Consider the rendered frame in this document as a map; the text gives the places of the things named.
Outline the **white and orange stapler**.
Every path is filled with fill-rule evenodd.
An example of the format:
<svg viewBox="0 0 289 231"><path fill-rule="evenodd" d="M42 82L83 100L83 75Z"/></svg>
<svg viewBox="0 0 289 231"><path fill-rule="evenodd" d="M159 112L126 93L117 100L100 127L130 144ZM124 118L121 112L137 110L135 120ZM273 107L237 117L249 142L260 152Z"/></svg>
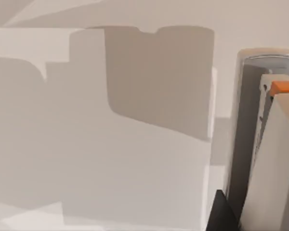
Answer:
<svg viewBox="0 0 289 231"><path fill-rule="evenodd" d="M227 202L238 231L289 231L289 50L237 55Z"/></svg>

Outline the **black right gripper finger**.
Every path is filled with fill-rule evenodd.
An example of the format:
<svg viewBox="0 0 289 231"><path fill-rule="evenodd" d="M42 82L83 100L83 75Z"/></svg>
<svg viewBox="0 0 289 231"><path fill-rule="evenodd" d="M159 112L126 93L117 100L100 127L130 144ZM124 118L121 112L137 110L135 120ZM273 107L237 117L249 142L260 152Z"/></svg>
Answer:
<svg viewBox="0 0 289 231"><path fill-rule="evenodd" d="M240 231L239 223L222 190L217 190L205 231Z"/></svg>

